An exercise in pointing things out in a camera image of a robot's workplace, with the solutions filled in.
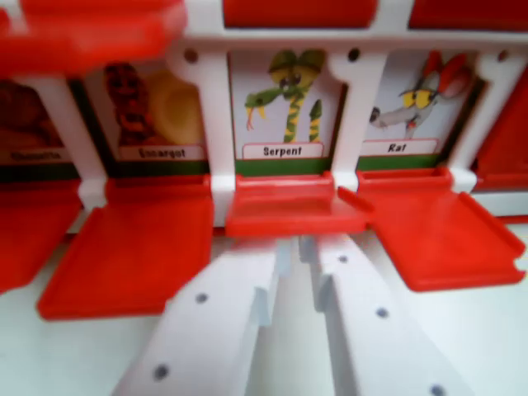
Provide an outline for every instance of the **red plastic flap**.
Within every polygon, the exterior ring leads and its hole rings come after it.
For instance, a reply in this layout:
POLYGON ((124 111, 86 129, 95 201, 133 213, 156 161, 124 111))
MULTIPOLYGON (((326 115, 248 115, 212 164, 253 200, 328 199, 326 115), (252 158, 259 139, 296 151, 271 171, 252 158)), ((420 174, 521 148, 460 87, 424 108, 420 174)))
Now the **red plastic flap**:
POLYGON ((528 68, 478 151, 476 191, 528 189, 528 68))
MULTIPOLYGON (((109 189, 120 187, 112 183, 109 189)), ((123 195, 135 199, 111 200, 95 209, 73 240, 38 303, 44 318, 160 314, 209 262, 213 202, 208 181, 128 185, 123 195), (178 188, 181 197, 175 197, 178 188), (201 194, 188 194, 199 189, 201 194)))
POLYGON ((0 186, 0 292, 27 285, 45 264, 81 202, 78 181, 0 186))
POLYGON ((446 170, 385 172, 385 188, 373 173, 358 172, 359 196, 374 205, 373 227, 410 289, 500 285, 523 278, 514 260, 524 244, 469 195, 451 192, 446 170), (417 179, 422 188, 416 188, 417 179))
POLYGON ((356 194, 336 192, 332 176, 239 177, 225 231, 232 237, 359 233, 371 206, 356 194))
POLYGON ((414 0, 409 26, 426 29, 527 31, 523 0, 414 0))
POLYGON ((368 27, 377 0, 224 0, 227 27, 368 27))
POLYGON ((0 76, 78 74, 116 59, 152 58, 186 25, 181 0, 48 3, 24 4, 27 32, 0 31, 0 76))

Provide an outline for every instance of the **gray rat illustration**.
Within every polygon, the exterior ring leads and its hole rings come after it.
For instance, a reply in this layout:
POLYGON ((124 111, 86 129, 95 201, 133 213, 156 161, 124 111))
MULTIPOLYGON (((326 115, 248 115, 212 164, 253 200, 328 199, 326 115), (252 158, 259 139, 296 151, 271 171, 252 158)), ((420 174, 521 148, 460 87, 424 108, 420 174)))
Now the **gray rat illustration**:
POLYGON ((439 51, 431 51, 417 81, 403 91, 403 106, 387 112, 372 109, 370 123, 376 128, 405 123, 405 139, 412 139, 417 127, 431 114, 437 103, 449 101, 465 90, 472 79, 466 55, 457 54, 446 64, 439 51))

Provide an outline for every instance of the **green snake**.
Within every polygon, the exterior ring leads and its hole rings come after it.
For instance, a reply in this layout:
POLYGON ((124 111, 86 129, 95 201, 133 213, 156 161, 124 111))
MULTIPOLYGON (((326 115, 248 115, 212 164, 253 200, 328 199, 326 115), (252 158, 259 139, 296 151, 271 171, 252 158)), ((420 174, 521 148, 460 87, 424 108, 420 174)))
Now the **green snake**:
MULTIPOLYGON (((286 120, 284 143, 295 142, 297 122, 304 99, 312 87, 314 79, 321 73, 324 63, 324 52, 318 49, 308 49, 298 58, 291 50, 284 50, 273 57, 268 73, 275 87, 250 93, 247 95, 245 107, 247 110, 246 129, 252 130, 252 113, 255 109, 262 118, 266 118, 264 107, 277 97, 283 96, 290 101, 290 109, 286 120)), ((319 123, 323 114, 323 104, 318 99, 309 113, 309 141, 319 141, 319 123)))

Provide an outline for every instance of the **rat's yellow eye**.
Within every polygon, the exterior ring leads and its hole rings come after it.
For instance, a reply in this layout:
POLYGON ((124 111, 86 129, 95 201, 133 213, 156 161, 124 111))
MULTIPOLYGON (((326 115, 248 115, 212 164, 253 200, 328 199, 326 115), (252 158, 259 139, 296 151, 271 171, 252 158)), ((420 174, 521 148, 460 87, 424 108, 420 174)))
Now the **rat's yellow eye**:
POLYGON ((412 107, 414 106, 416 93, 414 91, 404 92, 402 94, 403 107, 412 107))
POLYGON ((424 109, 429 106, 433 99, 433 92, 428 89, 418 89, 416 91, 416 107, 424 109))

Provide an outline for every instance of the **white table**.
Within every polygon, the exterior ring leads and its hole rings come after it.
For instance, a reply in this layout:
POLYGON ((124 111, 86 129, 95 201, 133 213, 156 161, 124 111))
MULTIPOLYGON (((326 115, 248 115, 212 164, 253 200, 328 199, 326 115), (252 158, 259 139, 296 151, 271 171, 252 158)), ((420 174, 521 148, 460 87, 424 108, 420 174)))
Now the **white table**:
MULTIPOLYGON (((528 225, 510 228, 528 244, 528 225)), ((356 241, 475 394, 528 393, 528 280, 417 294, 401 281, 372 233, 356 241)), ((213 255, 228 242, 216 240, 213 255)), ((29 286, 0 295, 1 395, 107 395, 156 326, 155 317, 42 321, 35 302, 66 248, 57 249, 29 286)), ((528 269, 528 256, 517 265, 528 269)), ((332 395, 324 317, 313 308, 307 264, 294 263, 276 298, 273 326, 259 334, 247 395, 332 395)))

